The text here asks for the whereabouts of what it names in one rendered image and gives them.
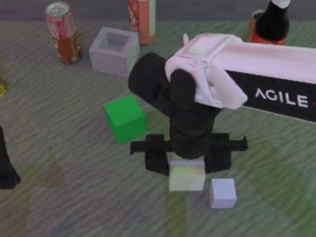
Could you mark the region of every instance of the tabletop surface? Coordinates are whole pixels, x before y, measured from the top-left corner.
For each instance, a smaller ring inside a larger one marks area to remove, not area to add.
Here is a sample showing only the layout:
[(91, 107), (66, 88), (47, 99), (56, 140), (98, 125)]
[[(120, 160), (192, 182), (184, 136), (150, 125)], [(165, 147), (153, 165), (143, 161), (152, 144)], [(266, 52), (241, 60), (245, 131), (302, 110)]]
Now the tabletop surface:
[[(265, 112), (224, 110), (215, 132), (247, 136), (233, 168), (209, 175), (202, 192), (168, 192), (168, 178), (144, 169), (143, 155), (116, 145), (102, 105), (129, 94), (127, 79), (94, 72), (88, 48), (102, 26), (77, 22), (86, 47), (80, 62), (57, 60), (45, 22), (0, 22), (0, 98), (10, 159), (22, 178), (0, 191), (5, 237), (314, 237), (316, 126)], [(181, 35), (242, 36), (246, 22), (158, 22), (157, 40), (141, 48), (168, 57)], [(316, 22), (293, 22), (288, 45), (316, 47)], [(137, 98), (147, 133), (168, 134), (168, 120)], [(234, 209), (211, 210), (211, 178), (234, 178)]]

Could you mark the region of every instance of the green cube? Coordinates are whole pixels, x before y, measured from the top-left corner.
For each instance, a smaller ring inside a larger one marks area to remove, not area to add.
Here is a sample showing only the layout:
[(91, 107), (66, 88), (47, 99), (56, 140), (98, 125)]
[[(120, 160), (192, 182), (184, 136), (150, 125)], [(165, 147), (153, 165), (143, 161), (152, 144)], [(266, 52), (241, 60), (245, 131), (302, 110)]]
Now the green cube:
[(118, 144), (145, 134), (145, 114), (132, 95), (105, 103), (103, 109), (109, 130)]

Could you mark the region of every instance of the block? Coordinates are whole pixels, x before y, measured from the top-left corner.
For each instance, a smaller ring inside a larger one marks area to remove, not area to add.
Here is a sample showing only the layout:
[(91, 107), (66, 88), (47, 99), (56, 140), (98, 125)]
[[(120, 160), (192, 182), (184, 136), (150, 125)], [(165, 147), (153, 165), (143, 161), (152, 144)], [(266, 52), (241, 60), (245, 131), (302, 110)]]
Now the block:
[(202, 191), (205, 182), (204, 161), (172, 158), (169, 160), (169, 191)]
[(102, 27), (89, 49), (92, 69), (128, 77), (139, 55), (138, 34)]
[(212, 209), (233, 208), (236, 200), (234, 179), (212, 179), (210, 187)]
[(145, 114), (132, 95), (105, 103), (103, 109), (108, 128), (118, 144), (145, 134)]

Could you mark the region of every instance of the dark background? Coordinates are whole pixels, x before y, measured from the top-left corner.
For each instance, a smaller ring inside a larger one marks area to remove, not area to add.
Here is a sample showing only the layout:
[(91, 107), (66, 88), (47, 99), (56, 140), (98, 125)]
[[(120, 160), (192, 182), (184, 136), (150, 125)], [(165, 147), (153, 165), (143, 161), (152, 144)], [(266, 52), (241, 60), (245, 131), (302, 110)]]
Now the dark background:
[[(43, 20), (50, 0), (0, 0), (0, 20)], [(127, 20), (127, 0), (68, 0), (77, 20)], [(157, 0), (158, 20), (248, 20), (269, 0)], [(316, 0), (293, 0), (291, 20), (316, 20)]]

